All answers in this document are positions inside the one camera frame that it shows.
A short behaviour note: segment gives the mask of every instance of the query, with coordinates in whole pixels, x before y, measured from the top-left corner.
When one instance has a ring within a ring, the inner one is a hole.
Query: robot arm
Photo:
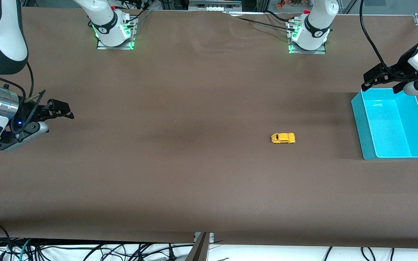
[[[130,15],[110,7],[107,0],[74,1],[85,10],[96,36],[104,45],[118,46],[131,37],[127,27]],[[27,61],[20,1],[0,0],[0,75],[18,73]],[[18,96],[7,85],[0,87],[0,150],[13,150],[48,132],[44,123],[47,119],[73,119],[67,103],[50,99],[47,105],[40,105],[44,92],[26,97],[24,91],[22,96]]]
[[[311,12],[304,13],[298,18],[300,28],[293,35],[292,41],[305,50],[317,50],[327,41],[330,25],[339,9],[336,0],[316,0]]]
[[[367,91],[377,84],[390,82],[399,82],[393,87],[395,94],[404,91],[408,95],[418,95],[418,44],[403,54],[388,70],[378,64],[366,72],[361,87],[362,91]]]

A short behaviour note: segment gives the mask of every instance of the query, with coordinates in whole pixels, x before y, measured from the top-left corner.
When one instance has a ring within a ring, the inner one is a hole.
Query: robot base
[[[131,21],[128,26],[129,29],[126,30],[126,33],[129,33],[131,36],[130,38],[126,39],[121,45],[118,46],[106,46],[98,39],[98,43],[96,45],[96,49],[98,50],[133,50],[135,48],[135,39],[136,39],[136,27],[138,26],[138,19],[135,18]]]
[[[285,22],[287,28],[294,28],[295,30],[298,29],[298,25],[295,22]],[[313,50],[313,51],[309,51],[309,50],[305,50],[303,48],[300,48],[298,46],[298,44],[293,41],[291,38],[292,36],[295,34],[295,32],[292,31],[287,31],[287,37],[288,37],[288,52],[289,53],[302,53],[302,54],[326,54],[325,51],[325,43],[323,43],[319,49],[317,50]]]

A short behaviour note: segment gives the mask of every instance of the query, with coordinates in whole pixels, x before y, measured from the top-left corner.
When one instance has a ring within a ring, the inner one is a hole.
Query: blue plastic bin
[[[369,89],[351,101],[365,160],[418,158],[416,96],[392,89]]]

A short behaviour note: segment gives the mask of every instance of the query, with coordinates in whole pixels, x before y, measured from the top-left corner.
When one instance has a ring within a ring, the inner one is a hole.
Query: toy car
[[[295,143],[296,137],[294,133],[274,133],[272,136],[272,143],[283,144],[283,143]]]

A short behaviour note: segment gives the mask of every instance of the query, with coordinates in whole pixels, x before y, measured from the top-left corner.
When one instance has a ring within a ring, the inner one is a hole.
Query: brown table surface
[[[361,155],[350,100],[378,60],[357,16],[335,19],[327,55],[219,12],[153,12],[135,50],[96,50],[87,21],[23,10],[35,88],[75,119],[0,152],[11,236],[418,247],[418,160]],[[389,65],[418,42],[412,17],[365,23]]]

